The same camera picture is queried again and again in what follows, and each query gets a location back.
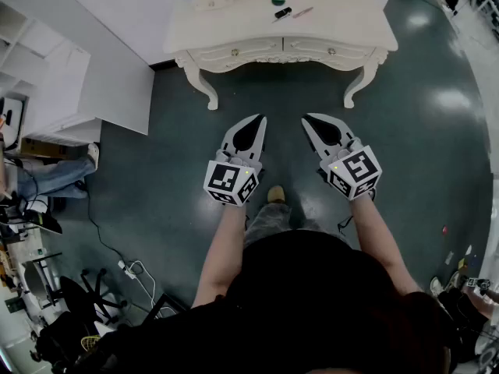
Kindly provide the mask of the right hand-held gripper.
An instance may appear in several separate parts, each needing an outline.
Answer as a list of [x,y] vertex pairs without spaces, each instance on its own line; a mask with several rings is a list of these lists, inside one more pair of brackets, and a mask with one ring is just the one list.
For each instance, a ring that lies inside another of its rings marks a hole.
[[[382,169],[370,146],[340,119],[326,114],[307,113],[301,118],[307,139],[319,157],[326,181],[346,199],[353,201],[374,189]],[[344,146],[334,155],[335,146]]]

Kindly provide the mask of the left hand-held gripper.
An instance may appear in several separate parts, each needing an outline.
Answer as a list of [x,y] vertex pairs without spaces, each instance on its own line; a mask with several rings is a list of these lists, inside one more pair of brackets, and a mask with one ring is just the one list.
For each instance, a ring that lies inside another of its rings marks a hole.
[[[266,129],[267,118],[256,114],[237,122],[225,133],[223,150],[218,150],[215,159],[209,161],[203,184],[213,200],[241,207],[253,194],[263,168],[259,160]],[[248,160],[233,155],[238,152],[243,152]]]

